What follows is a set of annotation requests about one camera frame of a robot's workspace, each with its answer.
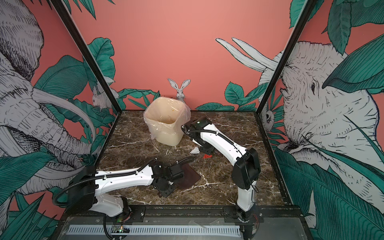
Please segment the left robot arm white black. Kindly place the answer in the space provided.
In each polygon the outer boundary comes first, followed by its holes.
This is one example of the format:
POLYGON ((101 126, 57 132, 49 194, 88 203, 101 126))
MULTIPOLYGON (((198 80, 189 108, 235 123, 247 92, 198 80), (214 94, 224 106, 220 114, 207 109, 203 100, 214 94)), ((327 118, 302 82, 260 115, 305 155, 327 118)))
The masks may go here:
POLYGON ((190 166, 195 157, 184 158, 168 165, 153 159, 140 168, 101 171, 85 167, 69 185, 53 195, 56 206, 66 208, 69 215, 86 211, 102 213, 125 221, 131 209, 125 197, 113 197, 109 192, 137 186, 152 186, 166 198, 176 189, 189 189, 201 176, 190 166))

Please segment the white paper scrap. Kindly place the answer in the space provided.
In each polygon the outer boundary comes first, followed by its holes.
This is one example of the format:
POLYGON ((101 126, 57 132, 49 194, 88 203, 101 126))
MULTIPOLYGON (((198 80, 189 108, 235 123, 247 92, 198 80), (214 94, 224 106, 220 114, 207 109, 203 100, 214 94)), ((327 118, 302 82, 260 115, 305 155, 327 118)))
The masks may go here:
POLYGON ((190 154, 199 154, 200 150, 198 147, 195 147, 193 150, 190 151, 190 154))

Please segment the dark brown dustpan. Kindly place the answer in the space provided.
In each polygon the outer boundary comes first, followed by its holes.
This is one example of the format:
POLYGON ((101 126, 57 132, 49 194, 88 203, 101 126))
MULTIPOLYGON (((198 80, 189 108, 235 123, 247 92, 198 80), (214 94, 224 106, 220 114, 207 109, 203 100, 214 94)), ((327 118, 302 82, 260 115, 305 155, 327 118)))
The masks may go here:
POLYGON ((193 187, 201 179, 201 176, 189 164, 182 165, 182 170, 184 177, 176 182, 176 186, 180 190, 193 187))

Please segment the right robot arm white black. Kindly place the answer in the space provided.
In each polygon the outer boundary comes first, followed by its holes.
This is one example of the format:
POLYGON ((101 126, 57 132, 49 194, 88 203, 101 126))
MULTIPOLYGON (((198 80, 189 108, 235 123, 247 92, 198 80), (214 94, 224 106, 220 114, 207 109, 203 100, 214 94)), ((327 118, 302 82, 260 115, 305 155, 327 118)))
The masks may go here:
POLYGON ((231 178, 238 188, 236 215, 240 221, 248 222, 256 214, 255 193, 261 173, 258 152, 231 140, 206 117, 191 120, 181 129, 199 146, 201 152, 210 155, 217 150, 233 166, 231 178))

